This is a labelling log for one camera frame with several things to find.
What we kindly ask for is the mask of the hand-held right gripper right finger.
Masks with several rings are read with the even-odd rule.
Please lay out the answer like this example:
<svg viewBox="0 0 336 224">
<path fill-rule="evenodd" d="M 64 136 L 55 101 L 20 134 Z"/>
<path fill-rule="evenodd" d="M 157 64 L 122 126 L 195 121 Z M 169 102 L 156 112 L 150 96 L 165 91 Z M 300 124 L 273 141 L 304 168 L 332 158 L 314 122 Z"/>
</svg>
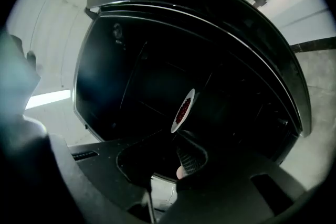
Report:
<svg viewBox="0 0 336 224">
<path fill-rule="evenodd" d="M 233 162 L 178 182 L 177 201 L 160 224 L 269 224 L 289 214 L 307 190 L 272 162 Z"/>
</svg>

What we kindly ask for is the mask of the white plate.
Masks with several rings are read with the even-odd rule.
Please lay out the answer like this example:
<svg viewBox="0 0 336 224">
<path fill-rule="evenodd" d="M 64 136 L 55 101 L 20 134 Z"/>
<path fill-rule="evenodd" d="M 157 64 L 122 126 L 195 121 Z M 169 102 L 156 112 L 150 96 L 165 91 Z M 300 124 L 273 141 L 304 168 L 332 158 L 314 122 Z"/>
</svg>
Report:
<svg viewBox="0 0 336 224">
<path fill-rule="evenodd" d="M 171 126 L 171 133 L 175 133 L 175 132 L 181 127 L 181 125 L 182 125 L 183 122 L 186 120 L 186 118 L 188 117 L 188 115 L 189 115 L 189 113 L 190 113 L 190 110 L 191 110 L 191 108 L 192 108 L 192 106 L 193 106 L 193 103 L 194 103 L 194 99 L 195 99 L 195 89 L 191 89 L 191 90 L 190 90 L 190 92 L 189 92 L 189 93 L 187 94 L 187 96 L 185 97 L 184 101 L 185 101 L 187 98 L 191 98 L 190 106 L 189 106 L 189 108 L 188 108 L 186 114 L 184 115 L 182 121 L 180 122 L 180 124 L 176 124 L 176 123 L 175 123 L 175 119 L 176 119 L 176 116 L 177 116 L 177 114 L 178 114 L 178 112 L 177 112 L 177 114 L 176 114 L 176 116 L 175 116 L 175 118 L 174 118 L 174 120 L 173 120 L 172 126 Z"/>
</svg>

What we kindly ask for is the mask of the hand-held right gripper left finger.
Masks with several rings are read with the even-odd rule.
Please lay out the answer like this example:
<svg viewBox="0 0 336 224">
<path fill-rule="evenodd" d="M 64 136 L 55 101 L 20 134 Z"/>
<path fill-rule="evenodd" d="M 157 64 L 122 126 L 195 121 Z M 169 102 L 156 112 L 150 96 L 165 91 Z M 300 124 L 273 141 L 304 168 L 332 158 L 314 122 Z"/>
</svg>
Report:
<svg viewBox="0 0 336 224">
<path fill-rule="evenodd" d="M 170 150 L 177 151 L 185 177 L 177 182 L 177 199 L 162 220 L 206 219 L 200 171 L 207 153 L 183 132 L 159 131 L 74 147 L 52 136 L 50 147 L 84 220 L 155 220 L 151 178 Z"/>
</svg>

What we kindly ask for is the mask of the ceiling light tube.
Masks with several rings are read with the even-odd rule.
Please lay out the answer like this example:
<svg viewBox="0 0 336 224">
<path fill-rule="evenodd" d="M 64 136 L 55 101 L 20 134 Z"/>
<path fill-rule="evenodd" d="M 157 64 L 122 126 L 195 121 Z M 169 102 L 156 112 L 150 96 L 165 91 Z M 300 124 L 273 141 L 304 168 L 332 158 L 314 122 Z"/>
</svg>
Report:
<svg viewBox="0 0 336 224">
<path fill-rule="evenodd" d="M 68 89 L 35 95 L 35 96 L 30 97 L 25 109 L 28 110 L 28 109 L 35 108 L 38 106 L 62 101 L 70 97 L 71 97 L 71 91 Z"/>
</svg>

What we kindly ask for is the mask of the pile of dark red beans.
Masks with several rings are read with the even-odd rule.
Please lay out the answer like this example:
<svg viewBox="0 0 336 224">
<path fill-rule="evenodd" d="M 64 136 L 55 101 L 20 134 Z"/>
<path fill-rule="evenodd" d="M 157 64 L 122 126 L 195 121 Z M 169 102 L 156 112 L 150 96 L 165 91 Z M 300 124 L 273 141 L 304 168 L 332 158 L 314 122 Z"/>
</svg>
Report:
<svg viewBox="0 0 336 224">
<path fill-rule="evenodd" d="M 180 124 L 180 122 L 182 121 L 184 115 L 186 114 L 189 106 L 190 106 L 190 103 L 191 103 L 191 98 L 187 98 L 184 103 L 182 104 L 182 106 L 180 107 L 179 111 L 178 111 L 178 114 L 176 116 L 176 119 L 175 119 L 175 123 L 176 124 Z"/>
</svg>

